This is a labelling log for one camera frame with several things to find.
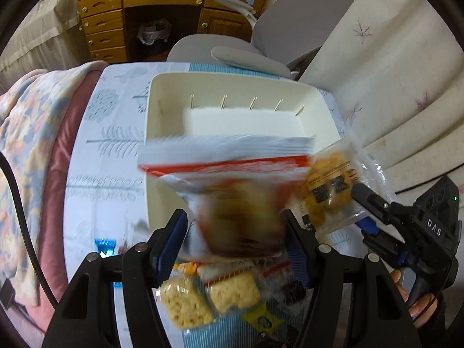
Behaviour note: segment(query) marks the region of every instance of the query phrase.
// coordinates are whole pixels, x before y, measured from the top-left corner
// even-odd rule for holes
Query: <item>blanket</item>
[[[94,61],[64,71],[32,71],[0,97],[0,151],[10,163],[18,182],[36,252],[40,249],[43,188],[57,132],[69,101],[85,75],[105,66],[103,61]],[[37,278],[3,173],[0,174],[0,278],[10,279],[17,302],[37,306]]]

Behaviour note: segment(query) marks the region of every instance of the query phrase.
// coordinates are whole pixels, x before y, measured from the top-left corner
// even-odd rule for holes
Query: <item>snack bag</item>
[[[193,329],[214,321],[203,296],[188,276],[180,274],[164,281],[159,294],[169,318],[179,329]]]
[[[348,135],[313,155],[300,198],[316,236],[329,234],[368,215],[351,197],[351,188],[359,182],[385,200],[393,201],[394,192],[389,189],[380,166],[353,136]]]
[[[277,301],[277,307],[296,316],[308,305],[311,292],[297,280],[291,262],[284,253],[280,261],[268,266],[262,272],[270,297]]]
[[[279,212],[305,179],[311,147],[303,137],[170,137],[141,146],[138,166],[192,212],[183,260],[262,258],[281,252]]]
[[[254,268],[253,260],[240,260],[234,262],[195,263],[196,274],[200,277],[203,285],[210,285],[231,276]]]
[[[222,315],[231,308],[248,309],[261,301],[261,293],[250,271],[228,276],[207,286],[206,291],[214,308]]]

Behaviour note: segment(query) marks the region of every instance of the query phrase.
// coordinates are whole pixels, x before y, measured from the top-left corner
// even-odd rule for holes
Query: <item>pink cushion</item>
[[[100,75],[99,70],[89,72],[72,96],[53,145],[43,192],[39,262],[58,300],[68,286],[63,248],[63,208],[69,161],[85,108]],[[46,331],[52,319],[53,307],[40,286],[39,306],[26,309],[37,326]]]

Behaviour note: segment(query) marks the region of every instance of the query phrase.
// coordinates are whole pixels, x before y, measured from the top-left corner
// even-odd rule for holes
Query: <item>yellow packet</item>
[[[180,264],[174,264],[173,269],[187,276],[195,276],[197,275],[198,265],[199,263],[193,263],[193,262],[180,263]]]
[[[269,312],[264,302],[243,314],[240,319],[251,324],[259,333],[265,332],[268,335],[272,335],[284,323]]]

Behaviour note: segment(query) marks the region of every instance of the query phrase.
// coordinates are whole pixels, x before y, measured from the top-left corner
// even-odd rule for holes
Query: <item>gray chair backrest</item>
[[[353,0],[277,0],[259,17],[252,44],[290,69],[321,47]]]

